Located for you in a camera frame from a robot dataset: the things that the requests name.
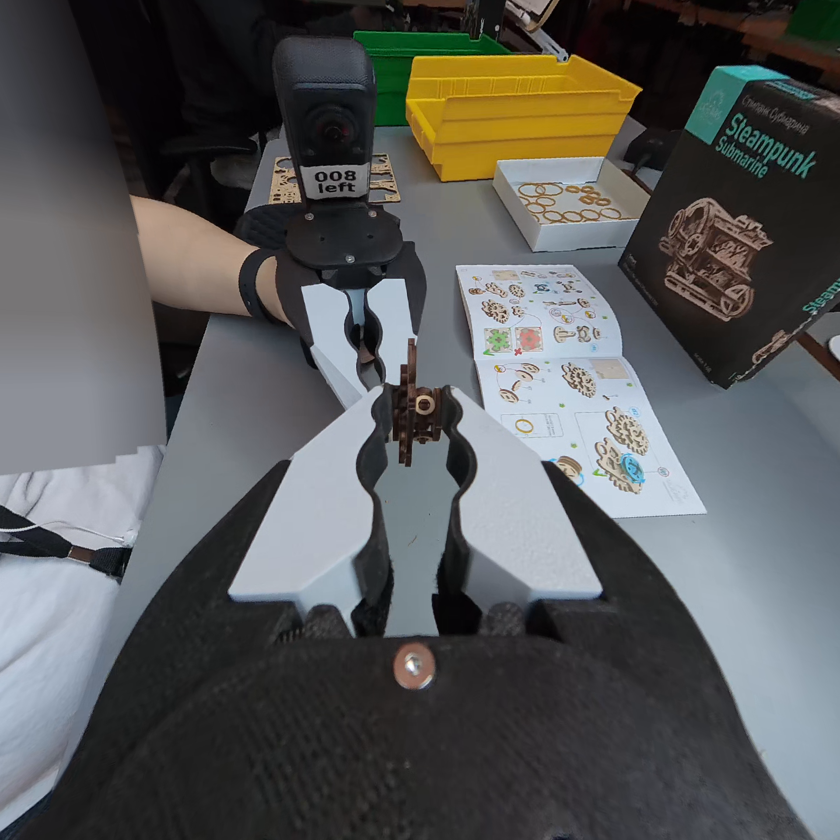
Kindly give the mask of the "white cardboard tray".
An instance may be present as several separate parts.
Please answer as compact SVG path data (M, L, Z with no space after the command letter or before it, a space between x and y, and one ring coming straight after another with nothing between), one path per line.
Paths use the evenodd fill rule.
M535 253L624 247L650 197L604 157L499 161L492 185Z

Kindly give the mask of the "person's left forearm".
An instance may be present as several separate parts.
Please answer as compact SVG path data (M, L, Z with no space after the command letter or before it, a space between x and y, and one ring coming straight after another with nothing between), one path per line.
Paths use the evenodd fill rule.
M178 206L131 196L153 302L247 316L239 272L256 248Z

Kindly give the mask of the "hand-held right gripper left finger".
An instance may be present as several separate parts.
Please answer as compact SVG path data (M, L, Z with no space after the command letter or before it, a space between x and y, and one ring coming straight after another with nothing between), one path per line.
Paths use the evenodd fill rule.
M292 456L228 588L298 610L375 605L389 575L382 508L389 387L376 386Z

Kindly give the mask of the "green plastic storage bin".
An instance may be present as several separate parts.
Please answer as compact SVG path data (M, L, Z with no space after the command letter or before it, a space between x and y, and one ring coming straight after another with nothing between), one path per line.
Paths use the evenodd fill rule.
M472 39L467 33L353 33L372 59L377 86L375 125L407 125L406 92L416 56L498 56L510 53L488 35Z

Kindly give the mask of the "black quilted wrist rest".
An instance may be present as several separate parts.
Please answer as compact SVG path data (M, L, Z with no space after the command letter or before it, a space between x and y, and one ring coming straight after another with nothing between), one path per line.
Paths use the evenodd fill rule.
M285 250L288 224L303 211L301 203L256 206L237 221L234 236L259 249Z

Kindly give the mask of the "black model kit box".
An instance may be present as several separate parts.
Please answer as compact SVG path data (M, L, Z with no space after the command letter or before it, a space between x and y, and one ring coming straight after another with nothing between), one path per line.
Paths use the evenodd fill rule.
M619 267L709 382L752 378L838 303L838 93L714 69Z

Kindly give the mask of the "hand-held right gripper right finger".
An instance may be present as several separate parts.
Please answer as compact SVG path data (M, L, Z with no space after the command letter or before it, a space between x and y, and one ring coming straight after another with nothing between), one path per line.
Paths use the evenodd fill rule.
M564 474L456 387L446 389L447 469L458 485L446 540L446 592L478 607L602 594L553 485Z

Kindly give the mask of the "small black device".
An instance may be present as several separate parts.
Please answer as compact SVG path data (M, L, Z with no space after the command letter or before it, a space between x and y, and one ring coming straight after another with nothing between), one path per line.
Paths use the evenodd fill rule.
M625 163L631 165L631 173L650 169L662 172L681 137L682 130L646 128L631 140L623 154Z

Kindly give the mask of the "wooden gear assembly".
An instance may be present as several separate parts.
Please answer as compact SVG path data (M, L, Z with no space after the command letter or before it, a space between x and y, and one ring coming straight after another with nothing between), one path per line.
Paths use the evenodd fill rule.
M416 340L407 341L406 362L392 394L392 440L398 444L398 462L410 467L415 444L439 442L442 432L443 393L440 388L418 386Z

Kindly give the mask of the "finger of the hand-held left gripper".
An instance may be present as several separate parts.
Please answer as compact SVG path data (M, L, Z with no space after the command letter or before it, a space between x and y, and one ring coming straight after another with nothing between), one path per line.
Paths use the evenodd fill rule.
M339 290L320 283L301 289L311 333L311 357L318 370L339 399L343 408L360 403L371 408L382 389L372 394L362 380L359 351L351 340L357 325L355 316L361 315L361 345L373 355L384 374L380 358L382 325L369 307L369 291Z
M367 364L380 382L399 385L409 343L415 340L404 279L382 279L373 288L358 289L358 327L360 387L369 387L363 373Z

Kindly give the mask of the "printed instruction booklet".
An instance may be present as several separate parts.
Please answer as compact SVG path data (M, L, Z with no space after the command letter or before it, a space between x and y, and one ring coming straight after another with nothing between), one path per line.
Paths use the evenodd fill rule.
M613 518L706 513L623 356L613 309L577 268L455 272L489 415Z

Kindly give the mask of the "black wristband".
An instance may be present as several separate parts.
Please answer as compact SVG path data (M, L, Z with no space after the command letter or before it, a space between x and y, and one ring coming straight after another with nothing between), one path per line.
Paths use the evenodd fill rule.
M276 253L266 248L258 248L245 258L238 273L238 290L248 315L259 322L274 325L283 321L276 318L264 305L257 290L257 275L266 261Z

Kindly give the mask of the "person's left hand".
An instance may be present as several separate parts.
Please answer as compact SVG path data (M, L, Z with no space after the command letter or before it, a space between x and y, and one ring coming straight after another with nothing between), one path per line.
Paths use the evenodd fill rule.
M289 326L291 322L282 308L277 289L277 258L265 249L260 249L255 254L260 257L255 275L258 311L268 322Z

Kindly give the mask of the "plywood parts sheet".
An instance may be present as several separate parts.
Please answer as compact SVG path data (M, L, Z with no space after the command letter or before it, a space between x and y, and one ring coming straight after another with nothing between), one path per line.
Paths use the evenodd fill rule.
M374 153L371 165L371 184L369 201L372 204L399 203L401 196L389 155ZM278 156L275 159L269 189L269 205L298 204L301 195L298 179L291 157Z

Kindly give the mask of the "operator in white shirt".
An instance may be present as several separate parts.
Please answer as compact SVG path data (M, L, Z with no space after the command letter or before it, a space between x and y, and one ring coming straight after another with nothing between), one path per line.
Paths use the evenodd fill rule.
M2 838L56 780L164 454L2 476Z

